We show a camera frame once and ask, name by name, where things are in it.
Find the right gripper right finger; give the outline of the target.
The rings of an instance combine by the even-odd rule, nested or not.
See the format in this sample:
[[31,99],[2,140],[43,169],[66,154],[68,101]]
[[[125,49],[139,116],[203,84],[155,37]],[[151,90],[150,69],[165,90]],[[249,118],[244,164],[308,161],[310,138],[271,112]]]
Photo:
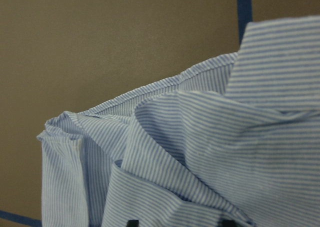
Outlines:
[[223,219],[221,221],[221,226],[222,227],[237,227],[237,223],[234,220]]

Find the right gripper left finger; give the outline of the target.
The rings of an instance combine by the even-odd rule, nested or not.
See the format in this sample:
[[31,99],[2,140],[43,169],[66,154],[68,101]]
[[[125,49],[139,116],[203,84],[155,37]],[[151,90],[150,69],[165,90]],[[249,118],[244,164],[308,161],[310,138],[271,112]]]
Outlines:
[[126,223],[126,227],[139,227],[139,220],[138,219],[130,219]]

